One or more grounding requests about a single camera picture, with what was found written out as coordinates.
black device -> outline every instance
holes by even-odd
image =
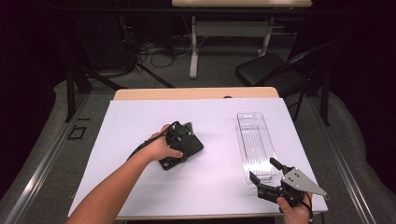
[[[165,136],[166,143],[169,147],[175,150],[179,150],[183,152],[183,157],[181,158],[173,158],[166,157],[160,160],[160,164],[164,170],[169,170],[172,167],[178,165],[179,163],[186,161],[188,157],[197,153],[198,151],[204,148],[204,145],[197,138],[197,136],[193,133],[192,124],[186,123],[181,125],[180,122],[175,121],[165,130],[163,130],[160,134],[158,134],[154,138],[150,138],[141,144],[134,152],[128,157],[131,158],[136,152],[138,152],[143,147],[157,140],[159,137]]]
[[[304,195],[307,192],[316,193],[327,197],[327,193],[321,189],[316,183],[309,179],[303,172],[295,167],[288,167],[282,165],[275,158],[270,158],[270,163],[275,166],[277,170],[281,170],[283,177],[280,181],[280,186],[272,187],[261,183],[260,179],[253,173],[249,172],[249,179],[257,187],[258,197],[272,203],[276,203],[276,198],[283,197],[288,201],[291,207],[302,203],[312,213],[312,208],[303,202]]]

background desk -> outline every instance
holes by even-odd
[[[216,95],[210,93],[215,91],[213,88],[191,89],[187,97],[183,97],[183,93],[189,89],[118,92],[117,100],[110,103],[106,112],[70,212],[125,162],[135,146],[161,129],[162,124],[179,120],[181,123],[192,121],[204,149],[169,171],[164,171],[158,162],[152,162],[136,183],[119,219],[279,215],[277,204],[259,199],[256,187],[246,181],[236,138],[236,113],[262,112],[278,159],[299,167],[316,180],[289,111],[283,100],[276,98],[273,88],[221,88]],[[205,99],[189,99],[194,92]],[[224,93],[234,98],[221,99]],[[125,100],[128,94],[133,100]],[[166,100],[145,100],[150,95]],[[314,197],[314,210],[327,211],[321,196]]]
[[[311,0],[173,0],[174,7],[311,7]],[[196,37],[205,36],[251,36],[264,37],[259,56],[265,55],[273,31],[274,19],[268,21],[197,21],[191,23],[191,67],[190,78],[197,77],[198,48]]]

chair leg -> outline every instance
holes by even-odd
[[[303,98],[304,98],[304,91],[301,91],[300,97],[299,97],[298,103],[297,103],[296,112],[294,113],[293,121],[297,121],[298,113],[300,112],[300,106],[301,106],[301,103],[303,102]]]

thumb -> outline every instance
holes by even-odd
[[[283,197],[278,197],[276,199],[277,204],[279,205],[280,209],[282,209],[283,214],[287,215],[292,211],[288,201],[286,201]]]
[[[181,158],[183,156],[183,153],[181,151],[179,151],[179,150],[171,149],[171,152],[170,152],[169,156],[170,157],[174,157],[174,158]]]

chair backrest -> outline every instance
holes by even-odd
[[[336,42],[337,39],[334,39],[323,45],[320,45],[313,49],[306,50],[292,57],[291,59],[287,60],[283,65],[279,66],[277,69],[272,71],[267,77],[263,78],[259,83],[265,82],[266,80],[270,79],[276,74],[285,73],[290,70],[298,70],[299,68],[308,65],[309,63],[313,63],[322,59],[325,53],[328,50],[330,50],[335,45]]]

